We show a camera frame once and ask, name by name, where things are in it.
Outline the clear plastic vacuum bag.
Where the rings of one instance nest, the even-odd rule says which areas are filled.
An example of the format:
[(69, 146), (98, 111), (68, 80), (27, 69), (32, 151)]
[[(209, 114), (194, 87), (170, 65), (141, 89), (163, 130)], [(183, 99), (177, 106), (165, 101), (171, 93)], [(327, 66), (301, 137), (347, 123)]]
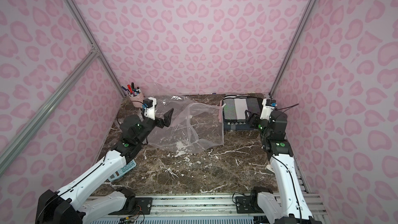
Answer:
[(145, 145), (162, 150), (184, 153), (199, 153), (214, 146), (222, 145), (223, 123), (218, 120), (219, 110), (223, 106), (198, 103), (189, 97), (172, 93), (153, 84), (143, 92), (145, 99), (157, 100), (155, 115), (163, 115), (174, 109), (169, 127), (150, 126), (144, 121), (144, 109), (139, 115), (130, 115), (120, 124), (122, 135), (112, 147), (125, 157), (126, 162), (133, 160)]

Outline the dark blue striped blanket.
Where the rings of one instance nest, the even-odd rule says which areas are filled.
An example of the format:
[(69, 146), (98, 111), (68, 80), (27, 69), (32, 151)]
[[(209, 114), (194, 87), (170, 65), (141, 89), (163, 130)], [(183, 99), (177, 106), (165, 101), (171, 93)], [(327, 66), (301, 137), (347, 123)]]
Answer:
[(238, 123), (232, 123), (232, 122), (226, 122), (223, 121), (223, 128), (224, 130), (231, 130), (231, 131), (252, 131), (256, 130), (257, 128), (252, 128), (250, 124), (248, 123), (243, 123), (243, 122), (238, 122)]

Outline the grey white striped blanket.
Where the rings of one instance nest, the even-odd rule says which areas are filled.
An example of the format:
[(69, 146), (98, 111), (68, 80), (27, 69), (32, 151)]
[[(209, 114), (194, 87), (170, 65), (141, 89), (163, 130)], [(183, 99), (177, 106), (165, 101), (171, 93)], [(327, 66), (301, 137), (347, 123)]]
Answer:
[(262, 98), (251, 96), (233, 96), (223, 99), (223, 119), (227, 123), (246, 123), (251, 114), (260, 115)]

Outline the black white houndstooth blanket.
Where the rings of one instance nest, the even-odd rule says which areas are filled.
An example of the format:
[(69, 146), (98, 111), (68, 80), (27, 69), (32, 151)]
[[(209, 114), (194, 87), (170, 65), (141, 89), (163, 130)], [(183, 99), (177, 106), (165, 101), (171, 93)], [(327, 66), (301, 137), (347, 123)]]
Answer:
[(226, 99), (247, 99), (248, 97), (249, 97), (248, 95), (241, 95), (241, 94), (226, 95), (224, 97), (224, 100), (226, 100)]

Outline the pink fluffy blanket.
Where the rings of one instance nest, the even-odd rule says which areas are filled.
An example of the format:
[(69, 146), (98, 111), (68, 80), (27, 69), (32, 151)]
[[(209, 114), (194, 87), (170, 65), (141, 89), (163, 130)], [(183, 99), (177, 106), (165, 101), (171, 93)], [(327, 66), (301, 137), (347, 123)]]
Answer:
[(219, 110), (218, 120), (220, 123), (223, 122), (223, 109), (222, 108)]

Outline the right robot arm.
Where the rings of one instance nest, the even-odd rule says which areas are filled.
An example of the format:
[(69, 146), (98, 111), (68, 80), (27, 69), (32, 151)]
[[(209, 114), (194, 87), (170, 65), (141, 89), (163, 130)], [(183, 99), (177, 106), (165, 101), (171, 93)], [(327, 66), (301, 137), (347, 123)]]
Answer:
[(251, 205), (263, 211), (270, 224), (319, 224), (310, 211), (297, 179), (295, 159), (286, 139), (287, 115), (265, 106), (260, 115), (251, 113), (247, 122), (260, 131), (263, 150), (274, 171), (280, 203), (269, 190), (255, 188)]

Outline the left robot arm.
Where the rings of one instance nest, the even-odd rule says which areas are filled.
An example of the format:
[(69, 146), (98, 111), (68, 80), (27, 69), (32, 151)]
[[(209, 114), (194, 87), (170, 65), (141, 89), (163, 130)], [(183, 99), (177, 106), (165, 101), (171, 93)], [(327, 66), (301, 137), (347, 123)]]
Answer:
[(132, 205), (135, 194), (119, 188), (87, 204), (86, 200), (118, 170), (135, 159), (155, 128), (169, 127), (173, 109), (162, 118), (155, 115), (154, 99), (145, 101), (142, 115), (126, 117), (120, 129), (120, 140), (95, 165), (57, 191), (47, 190), (38, 200), (37, 224), (90, 224), (110, 213)]

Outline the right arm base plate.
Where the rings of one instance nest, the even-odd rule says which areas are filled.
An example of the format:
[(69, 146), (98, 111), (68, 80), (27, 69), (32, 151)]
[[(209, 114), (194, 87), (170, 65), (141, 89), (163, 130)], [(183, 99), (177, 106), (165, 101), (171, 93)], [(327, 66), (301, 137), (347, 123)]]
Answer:
[(263, 213), (261, 209), (258, 207), (254, 206), (254, 204), (251, 201), (250, 196), (235, 196), (233, 198), (233, 202), (235, 203), (236, 206), (236, 212), (238, 214), (256, 214), (256, 213)]

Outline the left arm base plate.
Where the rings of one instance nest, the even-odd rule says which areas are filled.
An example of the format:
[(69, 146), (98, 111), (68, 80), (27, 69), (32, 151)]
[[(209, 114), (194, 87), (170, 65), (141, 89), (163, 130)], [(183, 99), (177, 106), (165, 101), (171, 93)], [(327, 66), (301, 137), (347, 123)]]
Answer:
[(150, 214), (153, 198), (137, 197), (135, 193), (125, 187), (117, 188), (116, 192), (122, 193), (126, 197), (126, 202), (122, 208), (109, 215), (136, 215), (139, 211), (145, 215)]

